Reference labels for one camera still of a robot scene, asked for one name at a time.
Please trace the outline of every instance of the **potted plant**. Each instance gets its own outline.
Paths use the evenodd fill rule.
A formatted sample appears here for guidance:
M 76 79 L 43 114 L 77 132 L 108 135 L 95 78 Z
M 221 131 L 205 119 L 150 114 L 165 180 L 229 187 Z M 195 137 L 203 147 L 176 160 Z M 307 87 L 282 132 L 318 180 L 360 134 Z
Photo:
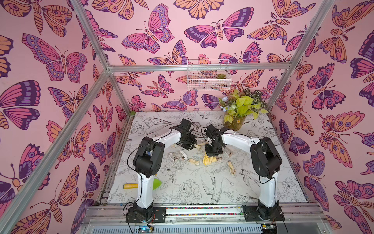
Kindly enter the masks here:
M 220 107 L 225 112 L 223 125 L 237 131 L 242 127 L 247 115 L 257 119 L 259 113 L 268 113 L 261 95 L 262 92 L 259 90 L 251 92 L 245 89 L 243 92 L 235 90 L 230 96 L 219 99 Z

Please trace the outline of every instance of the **pink butterfly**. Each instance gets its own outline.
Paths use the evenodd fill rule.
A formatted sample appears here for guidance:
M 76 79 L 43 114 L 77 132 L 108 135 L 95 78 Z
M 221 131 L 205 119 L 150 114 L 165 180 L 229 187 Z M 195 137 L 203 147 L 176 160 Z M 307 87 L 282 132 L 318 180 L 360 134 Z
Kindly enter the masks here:
M 192 89 L 192 90 L 187 91 L 183 95 L 182 99 L 175 100 L 175 101 L 167 101 L 164 104 L 162 104 L 162 107 L 185 111 L 187 110 L 187 105 L 196 106 L 198 104 L 196 101 L 197 97 L 198 97 L 197 90 Z
M 235 38 L 244 35 L 243 29 L 234 27 L 245 28 L 252 19 L 252 15 L 253 8 L 246 7 L 231 14 L 222 25 L 219 23 L 221 21 L 220 19 L 218 22 L 213 22 L 215 23 L 215 27 L 211 25 L 197 25 L 186 29 L 184 34 L 190 40 L 197 43 L 203 40 L 200 44 L 202 48 L 208 46 L 216 47 L 217 37 L 223 40 L 223 34 L 225 34 L 229 42 L 233 42 Z
M 167 43 L 174 38 L 173 34 L 167 28 L 170 23 L 168 10 L 169 8 L 162 3 L 156 6 L 149 16 L 149 30 L 146 28 L 144 30 L 145 33 L 134 33 L 128 35 L 122 41 L 122 45 L 126 49 L 133 48 L 137 51 L 145 49 L 146 51 L 155 54 L 160 49 L 160 45 L 157 43 L 159 40 L 163 43 Z
M 71 82 L 79 83 L 79 72 L 85 70 L 87 63 L 87 57 L 84 54 L 73 52 L 65 57 L 60 52 L 60 57 L 56 50 L 47 42 L 26 33 L 23 34 L 22 42 L 34 53 L 36 60 L 47 64 L 46 69 L 50 80 L 62 80 L 64 73 L 67 73 Z
M 99 40 L 99 43 L 101 45 L 101 48 L 105 51 L 112 51 L 112 52 L 115 52 L 115 50 L 108 46 L 107 44 L 104 43 L 105 39 L 103 37 L 106 37 L 106 38 L 117 38 L 118 36 L 109 32 L 108 30 L 105 30 L 103 28 L 99 28 L 99 24 L 96 22 L 95 18 L 92 16 L 92 13 L 91 11 L 89 10 L 85 10 L 86 11 L 86 15 L 88 17 L 88 19 L 90 20 L 90 23 L 91 23 L 91 26 L 93 28 L 93 30 L 95 31 L 95 34 L 97 36 L 97 39 Z M 77 20 L 79 22 L 79 25 L 80 25 L 80 28 L 82 29 L 82 32 L 83 32 L 83 37 L 82 37 L 82 49 L 85 49 L 87 47 L 88 44 L 90 44 L 90 47 L 92 46 L 91 45 L 91 42 L 90 42 L 90 39 L 88 38 L 87 36 L 87 33 L 85 31 L 85 29 L 83 28 L 78 16 L 77 16 Z M 95 60 L 96 58 L 96 52 L 94 51 L 94 49 L 92 48 L 92 57 L 93 59 Z
M 112 114 L 113 114 L 113 107 L 110 108 L 108 111 L 108 107 L 106 107 L 105 111 L 101 106 L 101 111 L 95 105 L 93 106 L 93 112 L 96 115 L 96 123 L 100 126 L 100 131 L 104 131 L 107 129 L 109 131 L 110 123 L 112 123 Z
M 243 59 L 241 58 L 242 51 L 240 51 L 240 56 L 234 53 L 235 56 L 237 56 L 237 58 L 229 54 L 220 54 L 218 59 L 220 59 L 220 63 L 224 63 L 224 64 L 226 63 L 259 63 L 260 62 L 259 56 L 261 55 L 262 50 L 258 46 L 259 46 L 258 43 L 252 42 L 247 47 L 247 49 L 244 51 Z M 230 70 L 231 75 L 236 74 L 236 72 L 237 70 Z
M 129 102 L 129 108 L 131 111 L 139 111 L 141 108 L 146 107 L 146 104 L 141 101 L 139 95 L 135 95 L 131 98 L 132 103 L 129 100 L 127 101 Z
M 157 85 L 156 82 L 152 81 L 154 86 L 147 86 L 150 89 L 145 90 L 141 93 L 145 95 L 152 95 L 154 97 L 159 97 L 161 95 L 161 97 L 167 98 L 168 97 L 167 94 L 174 92 L 174 89 L 170 88 L 171 84 L 165 80 L 165 77 L 163 75 L 159 75 L 158 82 L 159 82 L 160 87 Z
M 269 81 L 267 82 L 267 88 L 262 86 L 262 88 L 264 89 L 264 91 L 262 92 L 262 95 L 261 95 L 262 100 L 267 100 L 267 99 L 270 98 L 271 94 L 275 90 L 275 86 L 277 86 L 277 84 L 278 84 L 279 80 L 277 80 L 277 77 L 278 76 L 272 76 L 269 79 Z
M 118 106 L 118 105 L 116 106 L 116 111 L 118 113 L 119 121 L 122 121 L 122 120 L 127 118 L 127 114 L 126 114 L 125 110 L 123 108 L 121 108 L 120 106 Z
M 279 107 L 281 110 L 283 110 L 284 113 L 286 113 L 286 111 L 287 111 L 286 101 L 284 100 L 287 97 L 287 95 L 285 95 L 285 94 L 289 90 L 290 87 L 291 87 L 291 81 L 286 83 L 286 85 L 283 87 L 283 90 L 281 91 L 279 97 L 275 101 L 275 104 L 277 105 L 277 107 Z

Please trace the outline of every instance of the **butterfly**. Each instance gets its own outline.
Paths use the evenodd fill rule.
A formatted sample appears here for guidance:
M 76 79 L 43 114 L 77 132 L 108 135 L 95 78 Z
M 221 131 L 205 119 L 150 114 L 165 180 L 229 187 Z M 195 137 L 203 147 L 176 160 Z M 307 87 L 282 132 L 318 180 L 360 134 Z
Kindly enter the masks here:
M 121 108 L 120 106 L 116 106 L 116 111 L 118 113 L 118 119 L 119 121 L 122 121 L 127 118 L 127 114 L 124 108 Z
M 369 60 L 374 62 L 374 31 L 371 32 L 368 37 L 365 39 L 364 43 L 362 44 L 358 54 L 368 58 Z M 351 78 L 355 79 L 361 76 L 368 75 L 363 82 L 367 83 L 374 80 L 374 64 L 366 59 L 363 58 L 354 58 L 351 61 L 351 65 L 353 68 Z M 365 88 L 360 91 L 360 96 L 366 97 L 369 101 L 368 104 L 374 106 L 374 96 L 372 94 L 372 90 L 374 90 L 374 83 L 369 84 Z
M 198 97 L 197 95 L 197 90 L 192 89 L 187 91 L 182 99 L 180 98 L 179 100 L 175 101 L 167 101 L 164 104 L 162 104 L 162 107 L 164 108 L 169 108 L 169 109 L 177 109 L 180 111 L 185 111 L 187 110 L 187 105 L 188 106 L 196 106 L 198 105 L 196 98 Z
M 286 113 L 287 111 L 286 100 L 284 100 L 287 97 L 287 95 L 285 94 L 287 93 L 289 88 L 291 88 L 291 85 L 292 85 L 291 81 L 286 83 L 282 91 L 280 92 L 280 95 L 278 96 L 277 100 L 275 100 L 275 104 L 277 105 L 277 107 L 283 110 L 284 113 Z
M 85 217 L 85 213 L 88 207 L 92 206 L 95 202 L 94 200 L 90 199 L 94 196 L 93 191 L 99 188 L 99 180 L 100 174 L 97 174 L 96 166 L 91 162 L 88 165 L 87 173 L 86 173 L 86 193 L 83 191 L 84 198 L 82 204 L 80 205 L 77 214 L 74 217 L 73 225 L 71 226 L 70 234 L 75 234 L 80 226 L 82 225 L 83 218 Z
M 27 130 L 32 120 L 38 119 L 39 111 L 19 106 L 38 106 L 40 97 L 39 83 L 26 80 L 12 85 L 0 96 L 0 127 L 9 128 L 7 118 L 22 130 Z
M 357 4 L 352 10 L 350 10 L 350 8 L 348 7 L 342 10 L 341 12 L 337 12 L 337 7 L 335 5 L 332 9 L 331 19 L 336 26 L 338 26 L 341 29 L 344 29 L 365 17 L 373 9 L 374 1 L 361 2 Z M 345 29 L 344 32 L 338 28 L 331 30 L 330 33 L 333 36 L 337 37 L 328 38 L 319 43 L 319 45 L 317 45 L 316 49 L 314 50 L 314 53 L 317 52 L 319 49 L 323 49 L 325 54 L 330 52 L 330 57 L 333 60 L 345 63 L 347 61 L 347 52 L 344 43 L 339 36 L 342 36 L 342 38 L 345 41 L 348 41 L 348 37 L 344 33 L 347 33 L 353 30 L 354 28 L 355 26 L 349 27 Z
M 260 83 L 259 79 L 260 79 L 260 76 L 262 75 L 262 73 L 264 73 L 263 69 L 257 69 L 254 72 L 252 72 L 251 74 L 249 74 L 246 78 L 244 78 L 244 80 L 242 82 L 240 82 L 242 77 L 244 75 L 246 75 L 246 73 L 244 73 L 244 75 L 242 75 L 240 77 L 239 81 L 237 81 L 236 84 L 231 84 L 230 89 L 228 91 L 223 92 L 223 95 L 229 96 L 236 89 L 238 89 L 240 92 L 243 92 L 244 91 L 243 86 L 248 87 L 248 88 L 256 87 Z M 219 91 L 226 90 L 226 88 L 222 88 L 219 85 L 212 85 L 212 88 L 215 89 L 215 90 L 219 90 Z
M 171 84 L 166 81 L 163 75 L 159 75 L 158 85 L 155 81 L 152 81 L 152 83 L 154 86 L 147 86 L 150 89 L 145 90 L 141 93 L 145 95 L 152 95 L 154 97 L 161 96 L 163 98 L 167 98 L 168 97 L 167 94 L 174 92 L 174 89 L 171 88 Z
M 201 95 L 201 99 L 203 100 L 204 103 L 206 103 L 204 106 L 210 108 L 211 110 L 214 110 L 220 104 L 218 97 L 210 95 L 210 94 Z
M 101 48 L 105 51 L 115 52 L 116 51 L 115 49 L 113 49 L 112 47 L 110 47 L 110 46 L 108 46 L 107 44 L 104 43 L 105 39 L 103 37 L 117 38 L 118 36 L 115 35 L 114 33 L 109 32 L 108 30 L 100 28 L 99 24 L 96 22 L 95 18 L 93 17 L 91 11 L 89 11 L 89 10 L 85 10 L 85 11 L 86 11 L 86 15 L 87 15 L 87 17 L 88 17 L 88 19 L 91 23 L 91 26 L 92 26 L 93 30 L 95 31 L 95 34 L 97 36 L 99 44 L 101 45 Z M 91 45 L 90 39 L 88 38 L 86 30 L 84 29 L 84 27 L 83 27 L 82 23 L 80 22 L 78 16 L 77 16 L 77 20 L 78 20 L 80 28 L 83 32 L 82 49 L 85 49 L 88 46 L 88 44 L 91 47 L 92 45 Z M 94 60 L 96 58 L 96 52 L 95 52 L 94 48 L 92 48 L 92 58 Z
M 319 142 L 325 149 L 329 149 L 330 153 L 338 160 L 338 162 L 343 163 L 345 167 L 352 168 L 352 161 L 348 154 L 348 151 L 344 145 L 338 140 L 341 139 L 341 132 L 347 131 L 358 123 L 365 117 L 365 114 L 360 113 L 359 111 L 353 113 L 343 113 L 334 117 L 333 115 L 326 116 L 325 118 L 322 115 L 319 115 L 322 118 L 322 128 L 325 130 L 324 133 L 321 133 Z
M 34 21 L 36 29 L 39 34 L 43 31 L 43 18 L 51 28 L 51 30 L 58 36 L 64 37 L 66 35 L 66 28 L 63 25 L 71 20 L 73 14 L 72 12 L 63 6 L 50 5 L 41 7 L 39 5 L 40 1 L 32 3 L 34 9 Z M 31 1 L 30 0 L 11 0 L 11 1 L 0 1 L 1 6 L 11 15 L 18 17 L 25 17 L 31 11 Z
M 341 228 L 341 224 L 338 223 L 335 219 L 333 219 L 331 216 L 328 216 L 328 215 L 325 215 L 325 218 L 326 220 L 328 221 L 331 229 L 335 230 L 335 229 L 340 229 Z
M 48 90 L 55 99 L 56 104 L 59 107 L 62 107 L 62 112 L 64 113 L 64 116 L 66 118 L 65 123 L 67 123 L 71 116 L 74 114 L 74 111 L 78 108 L 78 106 L 82 103 L 83 99 L 87 95 L 88 85 L 83 85 L 78 90 L 77 95 L 75 95 L 75 92 L 74 94 L 70 92 L 72 96 L 58 88 L 49 87 Z
M 139 95 L 135 95 L 131 98 L 131 102 L 127 99 L 129 102 L 129 108 L 131 111 L 139 111 L 141 108 L 145 108 L 146 104 L 141 101 Z
M 290 61 L 291 61 L 291 59 L 292 59 L 292 54 L 289 54 L 289 55 L 287 55 L 286 57 L 284 57 L 282 54 L 281 54 L 281 56 L 283 57 L 283 58 L 280 58 L 278 55 L 276 55 L 276 54 L 268 54 L 267 55 L 267 61 L 269 62 L 269 63 L 289 63 Z
M 295 169 L 295 171 L 296 171 L 296 174 L 299 173 L 300 168 L 301 168 L 300 165 L 299 165 L 299 163 L 297 163 L 297 164 L 292 163 L 292 166 L 294 167 L 294 169 Z
M 106 143 L 95 143 L 92 146 L 90 146 L 88 153 L 92 154 L 94 158 L 99 159 L 100 166 L 103 165 L 103 163 L 105 162 L 106 156 L 108 156 L 108 158 L 113 156 L 113 146 L 115 144 L 115 140 L 116 133 L 113 132 L 112 134 L 110 134 Z
M 260 58 L 259 56 L 262 53 L 262 50 L 259 48 L 259 44 L 256 42 L 252 42 L 247 49 L 244 51 L 243 58 L 242 57 L 242 52 L 240 51 L 240 56 L 238 56 L 236 53 L 235 58 L 232 55 L 229 54 L 220 54 L 219 60 L 220 63 L 227 64 L 227 63 L 259 63 Z M 237 70 L 230 70 L 230 74 L 236 74 Z
M 265 22 L 265 24 L 270 25 L 251 32 L 247 35 L 248 38 L 256 40 L 264 40 L 268 37 L 270 37 L 270 40 L 279 38 L 282 39 L 282 45 L 286 44 L 287 32 L 279 25 L 288 25 L 290 24 L 290 22 L 286 19 L 281 18 L 292 18 L 305 14 L 315 6 L 315 3 L 312 3 L 304 8 L 300 7 L 300 3 L 298 3 L 297 1 L 291 3 L 291 0 L 273 0 L 273 6 L 275 12 L 279 16 L 279 19 L 277 19 L 277 16 L 273 12 L 271 12 L 270 15 L 272 17 L 272 20 Z
M 153 111 L 164 111 L 164 110 L 161 110 L 161 107 L 159 107 L 158 105 L 154 104 L 154 103 L 151 103 L 152 104 L 152 110 Z
M 140 49 L 145 49 L 146 51 L 155 54 L 160 49 L 160 45 L 157 43 L 159 40 L 163 43 L 167 43 L 174 38 L 173 34 L 167 28 L 170 23 L 168 10 L 169 8 L 162 3 L 156 6 L 149 16 L 149 30 L 146 28 L 144 30 L 145 33 L 134 33 L 128 35 L 122 41 L 122 45 L 126 49 L 133 48 L 137 51 Z
M 243 29 L 234 27 L 247 27 L 252 15 L 253 7 L 246 7 L 231 14 L 222 25 L 219 23 L 220 19 L 217 22 L 212 22 L 215 23 L 215 27 L 211 25 L 196 25 L 186 29 L 184 34 L 196 43 L 203 40 L 200 44 L 202 48 L 207 48 L 208 46 L 216 47 L 217 37 L 223 40 L 223 34 L 225 34 L 229 42 L 233 42 L 235 38 L 244 35 Z
M 309 120 L 302 113 L 302 112 L 305 112 L 303 107 L 301 106 L 303 102 L 303 97 L 304 97 L 304 81 L 301 81 L 299 86 L 297 87 L 297 90 L 295 91 L 295 94 L 292 94 L 291 97 L 289 98 L 289 103 L 291 104 L 291 106 L 296 108 L 292 110 L 289 114 L 296 115 L 294 119 L 294 127 L 297 130 L 300 130 L 301 128 L 304 132 L 313 136 L 314 135 L 313 127 L 310 124 Z
M 13 40 L 0 35 L 0 56 L 9 54 L 13 48 Z M 11 71 L 10 63 L 5 57 L 0 57 L 0 78 L 8 77 L 8 72 Z
M 372 208 L 374 204 L 370 201 L 361 202 L 358 199 L 374 197 L 374 185 L 371 183 L 361 185 L 352 180 L 348 180 L 347 185 L 342 181 L 335 181 L 335 185 L 341 190 L 338 191 L 341 196 L 334 194 L 334 199 L 339 205 L 344 206 L 344 213 L 357 223 L 362 233 L 371 234 L 370 226 L 359 208 L 369 220 L 372 220 L 373 217 L 365 208 Z
M 39 146 L 28 144 L 19 161 L 18 177 L 16 177 L 13 164 L 10 164 L 13 169 L 13 177 L 7 177 L 2 173 L 0 173 L 0 176 L 3 176 L 7 179 L 12 179 L 13 186 L 17 188 L 17 191 L 20 191 L 23 183 L 27 181 L 28 177 L 32 174 L 43 156 L 44 153 L 39 151 Z M 42 190 L 45 186 L 48 185 L 48 181 L 50 180 L 49 175 L 50 173 L 46 175 L 38 190 Z M 14 189 L 12 188 L 10 183 L 0 181 L 0 217 L 10 205 L 15 195 L 16 194 L 14 192 Z
M 219 10 L 223 5 L 224 0 L 176 0 L 174 6 L 182 8 L 183 10 L 188 9 L 188 14 L 191 18 L 205 19 L 205 15 L 210 10 Z
M 23 34 L 22 43 L 30 48 L 36 60 L 47 64 L 46 69 L 50 80 L 62 80 L 64 73 L 67 73 L 71 82 L 79 83 L 79 72 L 84 71 L 87 63 L 87 57 L 84 54 L 73 52 L 65 57 L 65 53 L 60 52 L 60 57 L 47 42 L 26 33 Z
M 295 156 L 299 155 L 299 153 L 306 154 L 310 151 L 309 145 L 302 139 L 294 137 L 295 134 L 290 131 L 286 122 L 282 119 L 279 120 L 279 130 L 281 131 L 279 136 L 283 144 L 287 142 L 287 144 L 290 145 L 289 151 L 294 153 Z
M 64 185 L 61 188 L 60 194 L 55 200 L 55 197 L 49 202 L 39 202 L 50 205 L 49 209 L 41 210 L 35 214 L 32 214 L 28 217 L 25 217 L 19 220 L 14 226 L 11 234 L 20 234 L 20 233 L 46 233 L 50 224 L 51 213 L 53 217 L 59 223 L 62 223 L 62 211 L 58 205 L 68 206 L 71 205 L 78 196 L 78 177 L 79 177 L 79 166 L 76 166 L 67 177 Z
M 331 80 L 327 83 L 334 71 L 334 66 L 334 63 L 328 63 L 325 67 L 318 68 L 317 74 L 310 78 L 307 83 L 308 89 L 318 89 L 313 93 L 313 95 L 318 95 L 312 101 L 312 107 L 316 110 L 321 110 L 325 108 L 325 106 L 332 110 L 337 104 L 341 104 L 346 98 L 346 96 L 341 92 L 326 90 L 327 88 L 335 87 L 335 85 L 327 87 L 327 85 L 332 81 Z
M 128 58 L 122 54 L 118 55 L 119 58 L 121 59 L 121 62 L 125 66 L 135 66 L 136 63 L 134 60 L 131 58 Z M 128 85 L 135 85 L 139 88 L 139 90 L 142 90 L 141 84 L 134 78 L 139 79 L 139 75 L 148 75 L 151 74 L 152 72 L 123 72 L 121 75 L 123 76 L 116 76 L 117 82 L 120 84 L 128 84 Z
M 325 169 L 325 155 L 321 151 L 317 151 L 309 161 L 303 161 L 303 168 L 308 174 L 304 177 L 305 187 L 313 192 L 314 198 L 320 203 L 322 210 L 329 211 L 327 195 L 320 183 L 321 178 L 319 178 Z
M 147 3 L 145 0 L 134 0 L 137 4 L 141 7 L 146 8 L 149 10 Z M 109 1 L 109 0 L 94 0 L 92 2 L 92 7 L 96 10 L 101 10 L 104 12 L 111 12 L 116 13 L 117 11 L 121 10 L 118 13 L 118 17 L 121 19 L 131 19 L 134 15 L 134 6 L 132 5 L 131 0 L 119 0 L 119 1 Z
M 267 88 L 262 86 L 263 89 L 264 89 L 264 91 L 262 92 L 262 95 L 261 95 L 262 100 L 268 100 L 270 98 L 271 94 L 275 90 L 275 86 L 277 86 L 277 84 L 278 84 L 279 80 L 277 80 L 277 77 L 278 76 L 272 76 L 269 79 L 269 81 L 267 82 Z
M 49 136 L 49 141 L 54 142 L 57 136 L 60 134 L 62 128 L 57 123 L 49 120 L 48 125 L 46 126 L 48 129 L 47 135 Z M 90 137 L 91 133 L 91 124 L 87 123 L 84 125 L 78 132 L 75 130 L 75 134 L 68 140 L 66 145 L 64 146 L 62 152 L 58 156 L 58 164 L 55 168 L 58 168 L 58 165 L 61 162 L 65 162 L 65 160 L 69 159 L 71 155 L 74 157 L 81 158 L 85 160 L 83 154 L 86 151 L 86 143 L 88 138 Z
M 297 66 L 295 68 L 295 71 L 294 71 L 294 75 L 297 73 L 296 80 L 300 80 L 302 78 L 303 74 L 306 74 L 313 69 L 313 65 L 311 65 L 311 64 L 304 64 L 303 65 L 303 63 L 306 63 L 306 61 L 303 62 L 303 58 L 301 57 L 300 61 L 298 62 Z
M 116 123 L 116 131 L 117 131 L 117 139 L 119 140 L 121 133 L 122 133 L 122 128 Z
M 100 131 L 107 129 L 109 131 L 110 123 L 112 123 L 113 107 L 108 111 L 106 107 L 105 111 L 101 106 L 101 111 L 95 105 L 93 105 L 93 112 L 96 115 L 96 123 L 99 124 Z

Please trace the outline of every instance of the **bird drawing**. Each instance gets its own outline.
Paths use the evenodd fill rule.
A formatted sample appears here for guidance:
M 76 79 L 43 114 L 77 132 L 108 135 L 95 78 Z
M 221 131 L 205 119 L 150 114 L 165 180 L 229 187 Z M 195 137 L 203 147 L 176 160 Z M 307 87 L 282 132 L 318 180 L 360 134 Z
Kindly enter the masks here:
M 203 184 L 203 188 L 204 188 L 206 194 L 212 196 L 212 198 L 211 198 L 211 202 L 213 202 L 213 203 L 217 203 L 217 202 L 219 202 L 219 200 L 221 199 L 221 194 L 222 194 L 222 181 L 221 181 L 221 190 L 218 191 L 217 188 L 216 188 L 215 177 L 214 177 L 214 175 L 213 175 L 213 178 L 212 178 L 212 176 L 210 176 L 210 177 L 211 177 L 212 184 L 213 184 L 213 188 L 212 188 L 212 189 L 209 188 L 206 184 L 204 184 L 203 178 L 201 178 L 201 182 L 202 182 L 202 184 Z
M 256 186 L 256 185 L 258 186 L 258 188 L 260 188 L 260 182 L 259 182 L 259 180 L 257 180 L 257 179 L 254 178 L 255 176 L 258 176 L 258 175 L 256 173 L 254 173 L 254 172 L 251 172 L 251 171 L 248 171 L 248 170 L 244 170 L 244 169 L 242 169 L 242 171 L 239 172 L 239 174 L 243 175 L 243 181 L 244 181 L 244 183 L 258 197 L 258 194 L 254 191 L 254 188 L 253 188 L 253 186 Z

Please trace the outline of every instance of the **yellow handle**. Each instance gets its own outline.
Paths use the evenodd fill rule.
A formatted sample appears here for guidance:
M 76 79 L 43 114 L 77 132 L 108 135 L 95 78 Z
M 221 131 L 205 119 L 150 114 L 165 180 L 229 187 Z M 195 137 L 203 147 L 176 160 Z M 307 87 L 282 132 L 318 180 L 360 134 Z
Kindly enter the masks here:
M 137 187 L 138 187 L 137 183 L 126 183 L 123 185 L 123 189 L 137 188 Z

